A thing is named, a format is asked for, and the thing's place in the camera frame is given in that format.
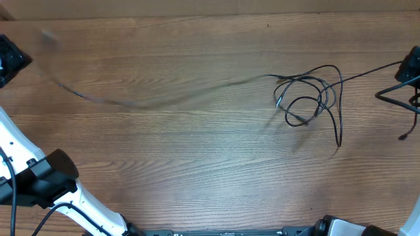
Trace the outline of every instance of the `wooden tabletop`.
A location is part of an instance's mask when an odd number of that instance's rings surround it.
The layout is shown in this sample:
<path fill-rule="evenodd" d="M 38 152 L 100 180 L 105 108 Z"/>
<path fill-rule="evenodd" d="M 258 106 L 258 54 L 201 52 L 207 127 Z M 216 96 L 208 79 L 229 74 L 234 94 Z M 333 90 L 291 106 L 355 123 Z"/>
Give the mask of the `wooden tabletop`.
<path fill-rule="evenodd" d="M 418 22 L 420 12 L 0 22 L 35 61 L 44 55 L 39 31 L 61 42 L 49 72 L 29 65 L 0 91 L 0 106 L 45 153 L 63 149 L 85 187 L 142 229 L 270 229 L 332 214 L 397 231 L 420 194 L 420 130 L 398 141 L 413 113 L 374 94 L 398 83 L 398 66 L 344 84 L 339 149 L 326 112 L 298 128 L 276 115 L 275 78 L 223 85 L 323 64 L 357 75 L 402 60 L 420 44 Z M 88 102 L 51 75 L 141 106 Z M 314 76 L 339 80 L 332 69 Z M 390 96 L 406 102 L 412 93 Z M 306 95 L 316 93 L 296 85 L 284 103 Z M 0 209 L 6 235 L 10 207 Z M 19 207 L 18 234 L 46 212 Z M 56 213 L 42 233 L 57 232 L 83 229 Z"/>

